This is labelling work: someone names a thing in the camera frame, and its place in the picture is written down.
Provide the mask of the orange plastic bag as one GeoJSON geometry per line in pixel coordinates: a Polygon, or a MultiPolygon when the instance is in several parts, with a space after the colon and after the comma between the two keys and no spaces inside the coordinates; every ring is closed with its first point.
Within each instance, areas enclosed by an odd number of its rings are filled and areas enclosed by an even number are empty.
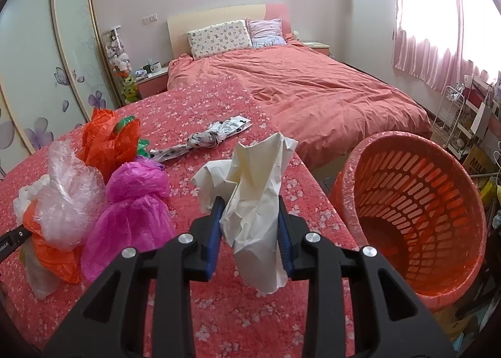
{"type": "Polygon", "coordinates": [[[42,266],[49,269],[57,278],[69,284],[78,284],[81,281],[81,252],[82,246],[70,251],[61,251],[47,244],[41,235],[41,227],[35,221],[36,204],[31,203],[23,214],[23,226],[31,232],[35,254],[42,266]]]}
{"type": "Polygon", "coordinates": [[[133,161],[119,159],[115,150],[115,127],[120,121],[111,109],[94,109],[91,120],[83,127],[81,150],[78,158],[87,166],[96,168],[105,183],[122,164],[133,161]]]}

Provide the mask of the clear bubble wrap bag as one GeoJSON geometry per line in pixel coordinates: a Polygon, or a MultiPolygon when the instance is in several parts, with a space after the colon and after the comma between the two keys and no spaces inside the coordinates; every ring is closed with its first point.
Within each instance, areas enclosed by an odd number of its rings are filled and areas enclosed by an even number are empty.
{"type": "Polygon", "coordinates": [[[86,243],[106,206],[101,172],[79,159],[68,141],[49,146],[49,183],[37,194],[35,220],[46,243],[70,251],[86,243]]]}

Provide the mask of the magenta plastic bag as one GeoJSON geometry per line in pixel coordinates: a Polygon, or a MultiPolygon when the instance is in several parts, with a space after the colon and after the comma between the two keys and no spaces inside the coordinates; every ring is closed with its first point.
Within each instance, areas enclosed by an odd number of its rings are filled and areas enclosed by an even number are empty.
{"type": "Polygon", "coordinates": [[[175,236],[167,207],[170,184],[165,167],[143,156],[122,164],[105,188],[107,205],[81,254],[81,271],[95,280],[123,249],[162,247],[175,236]]]}

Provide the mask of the green plastic bag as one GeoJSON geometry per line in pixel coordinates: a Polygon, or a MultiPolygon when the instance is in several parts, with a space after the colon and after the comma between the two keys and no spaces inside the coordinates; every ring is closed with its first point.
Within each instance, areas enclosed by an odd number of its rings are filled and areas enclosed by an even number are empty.
{"type": "Polygon", "coordinates": [[[122,118],[115,127],[115,150],[119,159],[132,160],[136,156],[149,158],[149,140],[141,137],[141,121],[135,115],[122,118]]]}

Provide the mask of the white paper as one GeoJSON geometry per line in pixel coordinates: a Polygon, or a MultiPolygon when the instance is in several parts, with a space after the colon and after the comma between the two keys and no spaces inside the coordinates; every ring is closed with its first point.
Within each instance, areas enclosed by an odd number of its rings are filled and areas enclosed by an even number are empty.
{"type": "Polygon", "coordinates": [[[244,282],[261,293],[275,293],[287,283],[278,247],[279,194],[282,178],[298,141],[277,132],[245,146],[231,159],[211,160],[193,176],[202,211],[217,197],[226,205],[219,221],[244,282]]]}

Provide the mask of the white black-print plastic bag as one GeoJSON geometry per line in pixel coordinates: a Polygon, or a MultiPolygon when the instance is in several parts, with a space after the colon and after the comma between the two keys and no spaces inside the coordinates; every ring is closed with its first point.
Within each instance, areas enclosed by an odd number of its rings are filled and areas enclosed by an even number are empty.
{"type": "Polygon", "coordinates": [[[225,121],[216,121],[202,132],[192,133],[185,143],[175,145],[166,149],[152,149],[149,157],[159,163],[176,159],[199,148],[215,148],[222,144],[229,137],[233,137],[247,130],[252,125],[251,120],[237,115],[225,121]]]}

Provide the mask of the pink white nightstand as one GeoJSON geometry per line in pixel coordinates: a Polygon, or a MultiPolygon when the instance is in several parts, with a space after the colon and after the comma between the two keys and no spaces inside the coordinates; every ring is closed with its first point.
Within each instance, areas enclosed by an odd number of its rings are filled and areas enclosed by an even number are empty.
{"type": "Polygon", "coordinates": [[[162,67],[158,72],[148,74],[137,81],[137,89],[141,98],[149,98],[167,90],[168,68],[162,67]]]}

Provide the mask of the salmon pink duvet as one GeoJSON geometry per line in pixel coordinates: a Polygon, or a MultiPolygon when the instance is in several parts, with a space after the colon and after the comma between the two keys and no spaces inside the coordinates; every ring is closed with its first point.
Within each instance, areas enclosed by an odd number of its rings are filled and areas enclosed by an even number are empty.
{"type": "Polygon", "coordinates": [[[426,111],[399,89],[291,41],[169,63],[170,90],[204,80],[237,80],[275,126],[296,139],[296,152],[311,170],[349,154],[379,132],[431,137],[426,111]]]}

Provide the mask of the plush toy display tube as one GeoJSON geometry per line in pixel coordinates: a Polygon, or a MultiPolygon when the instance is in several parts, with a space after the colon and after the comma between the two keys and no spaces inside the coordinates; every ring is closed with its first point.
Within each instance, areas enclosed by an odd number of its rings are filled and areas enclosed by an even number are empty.
{"type": "Polygon", "coordinates": [[[135,103],[139,100],[136,78],[132,71],[131,61],[119,34],[119,29],[119,26],[115,26],[103,34],[105,55],[121,103],[135,103]]]}

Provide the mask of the beige pink headboard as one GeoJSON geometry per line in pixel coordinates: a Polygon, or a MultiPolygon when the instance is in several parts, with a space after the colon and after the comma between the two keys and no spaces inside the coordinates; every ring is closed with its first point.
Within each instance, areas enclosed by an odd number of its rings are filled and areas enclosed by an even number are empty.
{"type": "Polygon", "coordinates": [[[190,54],[187,32],[236,19],[282,19],[284,34],[291,33],[288,7],[284,3],[262,3],[214,8],[169,17],[167,27],[173,58],[190,54]]]}

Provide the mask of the far side nightstand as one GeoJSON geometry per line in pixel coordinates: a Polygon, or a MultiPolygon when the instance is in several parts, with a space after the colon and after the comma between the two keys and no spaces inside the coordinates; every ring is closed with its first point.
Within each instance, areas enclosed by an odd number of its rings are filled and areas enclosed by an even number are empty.
{"type": "Polygon", "coordinates": [[[311,48],[313,51],[316,51],[320,54],[329,56],[330,55],[330,47],[327,44],[322,42],[302,42],[308,48],[311,48]]]}

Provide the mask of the floral white pillow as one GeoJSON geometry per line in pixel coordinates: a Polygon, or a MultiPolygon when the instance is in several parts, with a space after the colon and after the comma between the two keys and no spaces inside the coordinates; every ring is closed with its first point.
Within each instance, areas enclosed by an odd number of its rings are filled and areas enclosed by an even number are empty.
{"type": "Polygon", "coordinates": [[[243,19],[188,31],[187,36],[195,60],[252,47],[251,36],[243,19]]]}

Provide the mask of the pink window curtain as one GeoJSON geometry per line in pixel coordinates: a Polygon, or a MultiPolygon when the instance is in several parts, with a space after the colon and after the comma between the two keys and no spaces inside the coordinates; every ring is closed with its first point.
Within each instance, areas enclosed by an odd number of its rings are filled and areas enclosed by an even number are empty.
{"type": "Polygon", "coordinates": [[[396,0],[394,68],[440,92],[500,72],[500,0],[396,0]]]}

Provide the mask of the pink striped pillow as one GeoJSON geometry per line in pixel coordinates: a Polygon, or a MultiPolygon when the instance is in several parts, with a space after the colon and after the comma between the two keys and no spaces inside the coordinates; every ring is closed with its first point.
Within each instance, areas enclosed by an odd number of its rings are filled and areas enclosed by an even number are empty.
{"type": "Polygon", "coordinates": [[[282,19],[246,19],[252,48],[284,46],[282,19]]]}

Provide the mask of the white wall socket plate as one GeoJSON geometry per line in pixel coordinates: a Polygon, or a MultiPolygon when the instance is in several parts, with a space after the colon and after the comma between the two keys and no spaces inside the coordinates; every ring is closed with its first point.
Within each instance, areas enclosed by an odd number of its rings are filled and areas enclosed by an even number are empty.
{"type": "Polygon", "coordinates": [[[157,20],[158,20],[158,16],[157,16],[156,13],[154,13],[154,14],[148,16],[148,17],[143,18],[143,24],[147,25],[147,24],[153,23],[153,22],[155,22],[157,20]]]}

